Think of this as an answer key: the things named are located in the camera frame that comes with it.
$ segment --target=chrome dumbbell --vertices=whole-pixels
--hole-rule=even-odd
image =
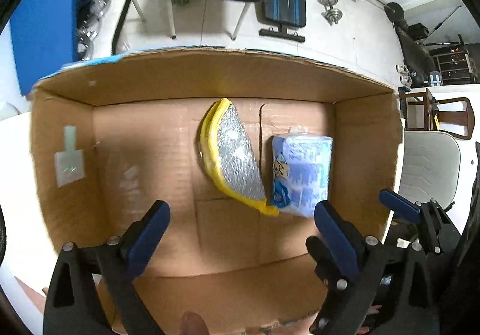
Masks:
[[[338,0],[318,0],[322,5],[325,6],[325,13],[322,13],[323,17],[328,21],[330,25],[333,23],[338,24],[340,19],[343,16],[343,13],[340,9],[333,8],[338,2]]]

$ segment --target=silver bolt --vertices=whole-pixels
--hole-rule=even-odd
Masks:
[[[328,319],[321,318],[320,320],[318,320],[318,326],[317,326],[317,328],[318,328],[319,330],[324,329],[325,326],[327,325],[327,323],[328,323]]]
[[[340,278],[337,281],[337,290],[345,290],[347,288],[347,286],[348,286],[348,283],[343,278]]]
[[[106,240],[106,243],[109,245],[109,246],[116,246],[117,244],[120,243],[120,237],[119,236],[110,236],[107,240]]]
[[[369,246],[376,246],[378,244],[378,239],[375,236],[367,236],[365,241]]]
[[[63,245],[64,251],[71,251],[73,248],[74,248],[74,244],[71,241]]]
[[[415,251],[420,251],[422,249],[422,245],[417,241],[412,242],[412,249],[414,249]]]

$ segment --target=silver glitter fabric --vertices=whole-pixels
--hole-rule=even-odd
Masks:
[[[222,175],[230,188],[252,200],[264,200],[265,189],[251,149],[250,139],[233,104],[230,104],[220,119],[217,144]]]

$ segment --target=yellow trim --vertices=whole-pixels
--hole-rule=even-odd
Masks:
[[[230,105],[231,102],[227,98],[223,98],[217,102],[207,113],[200,130],[200,144],[202,147],[202,154],[205,160],[205,167],[208,175],[210,175],[212,178],[215,186],[227,196],[258,209],[263,214],[278,215],[278,208],[267,205],[266,199],[257,201],[245,197],[232,190],[224,180],[221,170],[221,158],[217,144],[218,126],[221,118]]]

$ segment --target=blue plastic package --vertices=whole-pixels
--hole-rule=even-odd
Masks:
[[[313,134],[275,135],[273,195],[280,212],[313,217],[318,202],[328,199],[333,139]]]

